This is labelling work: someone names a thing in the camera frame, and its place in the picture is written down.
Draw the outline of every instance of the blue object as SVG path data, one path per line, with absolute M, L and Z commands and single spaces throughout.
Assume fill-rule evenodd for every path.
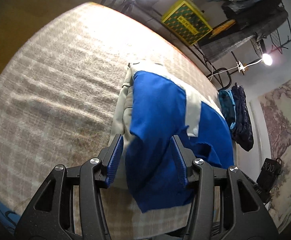
M 235 126 L 236 126 L 236 121 L 237 121 L 237 115 L 236 115 L 236 103 L 235 103 L 235 100 L 233 99 L 233 95 L 232 95 L 232 92 L 231 90 L 227 91 L 230 98 L 231 98 L 231 102 L 232 102 L 232 105 L 233 105 L 233 110 L 235 112 L 235 122 L 233 122 L 231 125 L 230 125 L 230 129 L 232 130 Z
M 187 177 L 187 166 L 183 157 L 181 155 L 180 149 L 173 137 L 170 139 L 170 151 L 172 154 L 173 162 L 176 166 L 179 182 L 182 184 L 183 187 L 186 187 L 189 184 L 189 180 Z
M 178 135 L 196 157 L 213 166 L 233 165 L 228 125 L 213 108 L 202 102 L 198 137 L 188 137 L 185 125 L 186 92 L 154 73 L 134 75 L 130 133 L 135 139 L 127 148 L 127 185 L 142 212 L 188 204 L 192 190 L 179 182 L 169 147 Z
M 223 117 L 225 118 L 227 125 L 230 129 L 231 125 L 236 122 L 236 113 L 233 108 L 233 101 L 229 93 L 225 90 L 220 90 L 218 94 L 221 112 Z
M 107 178 L 105 180 L 105 183 L 107 184 L 108 187 L 110 187 L 110 184 L 113 183 L 114 181 L 115 174 L 120 163 L 122 152 L 123 152 L 123 136 L 121 135 L 119 141 L 117 142 L 117 145 L 115 146 L 114 152 L 111 156 L 111 159 L 107 167 Z
M 0 222 L 13 235 L 20 216 L 0 202 Z

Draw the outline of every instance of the blue gripper pad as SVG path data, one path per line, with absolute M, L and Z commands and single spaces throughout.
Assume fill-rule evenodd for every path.
M 123 152 L 123 136 L 121 135 L 119 137 L 119 140 L 117 141 L 117 144 L 110 158 L 109 164 L 107 166 L 107 178 L 105 180 L 105 184 L 108 187 L 110 187 L 110 184 L 113 183 L 114 181 L 115 174 L 120 163 L 122 152 Z
M 169 147 L 172 153 L 174 164 L 177 169 L 179 181 L 183 185 L 183 187 L 186 187 L 189 184 L 189 181 L 187 178 L 187 167 L 183 160 L 183 157 L 181 155 L 177 142 L 173 137 L 171 137 L 170 139 Z

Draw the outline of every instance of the light bulb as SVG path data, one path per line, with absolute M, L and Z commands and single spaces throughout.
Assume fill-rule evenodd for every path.
M 272 65 L 272 57 L 269 54 L 262 54 L 262 60 L 263 62 L 267 65 L 267 66 L 271 66 Z

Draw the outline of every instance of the bed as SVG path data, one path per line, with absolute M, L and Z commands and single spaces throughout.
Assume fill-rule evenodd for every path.
M 219 104 L 215 87 L 177 48 L 95 3 L 62 14 L 20 48 L 0 75 L 0 201 L 7 208 L 21 215 L 55 165 L 82 165 L 108 145 L 127 65 L 140 59 L 164 64 Z M 128 190 L 116 187 L 102 200 L 112 239 L 184 227 L 190 209 L 142 214 Z

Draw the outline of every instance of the metal screw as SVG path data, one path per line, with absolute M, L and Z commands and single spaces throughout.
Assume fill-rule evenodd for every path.
M 202 165 L 202 164 L 204 164 L 204 160 L 200 159 L 200 158 L 195 159 L 195 164 Z
M 239 170 L 238 167 L 236 167 L 236 166 L 230 166 L 229 169 L 232 172 L 237 172 Z
M 99 162 L 100 162 L 100 160 L 98 158 L 93 158 L 93 159 L 90 160 L 91 164 L 97 164 Z
M 55 166 L 55 168 L 54 168 L 54 169 L 55 169 L 56 171 L 62 171 L 62 170 L 63 170 L 63 168 L 64 168 L 64 167 L 63 167 L 63 165 L 62 165 L 62 164 L 58 164 L 57 166 Z

